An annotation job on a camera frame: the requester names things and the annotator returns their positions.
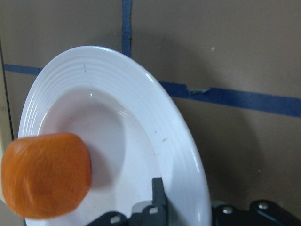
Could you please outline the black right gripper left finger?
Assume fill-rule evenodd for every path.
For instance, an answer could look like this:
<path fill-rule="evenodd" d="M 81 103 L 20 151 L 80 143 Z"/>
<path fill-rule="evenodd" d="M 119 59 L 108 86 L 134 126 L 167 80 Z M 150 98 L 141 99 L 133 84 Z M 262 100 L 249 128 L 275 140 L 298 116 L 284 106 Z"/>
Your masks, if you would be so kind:
<path fill-rule="evenodd" d="M 162 178 L 152 179 L 152 204 L 129 218 L 117 211 L 106 212 L 89 226 L 166 226 L 168 225 L 167 196 Z"/>

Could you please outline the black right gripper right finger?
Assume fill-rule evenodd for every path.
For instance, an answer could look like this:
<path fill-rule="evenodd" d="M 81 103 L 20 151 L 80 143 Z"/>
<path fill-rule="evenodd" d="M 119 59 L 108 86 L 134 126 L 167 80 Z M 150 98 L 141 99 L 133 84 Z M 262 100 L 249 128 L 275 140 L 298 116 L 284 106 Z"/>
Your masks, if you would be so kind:
<path fill-rule="evenodd" d="M 212 205 L 213 226 L 299 226 L 301 220 L 269 200 L 256 200 L 248 210 L 216 202 Z"/>

